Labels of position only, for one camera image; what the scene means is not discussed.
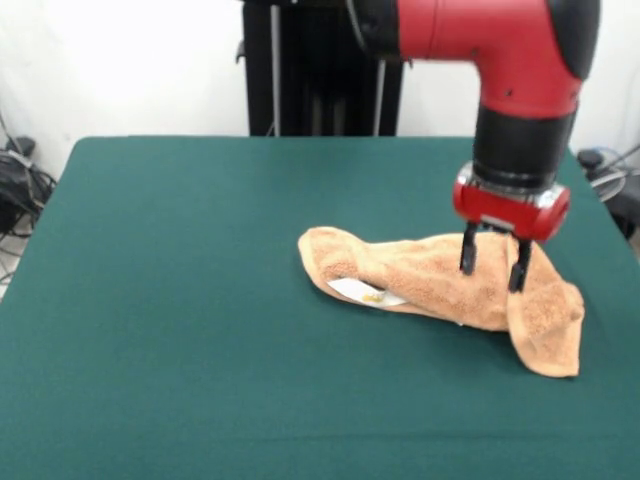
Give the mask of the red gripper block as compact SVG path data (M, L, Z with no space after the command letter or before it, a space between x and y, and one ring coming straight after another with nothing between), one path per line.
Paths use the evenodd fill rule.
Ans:
M468 222L462 239L460 271L467 276L474 272L479 225L497 227L516 237L517 259L511 267L508 290L520 293L524 290L532 257L531 240L546 242L558 232L569 211L570 191L554 185L539 195L516 198L457 182L453 188L453 205Z

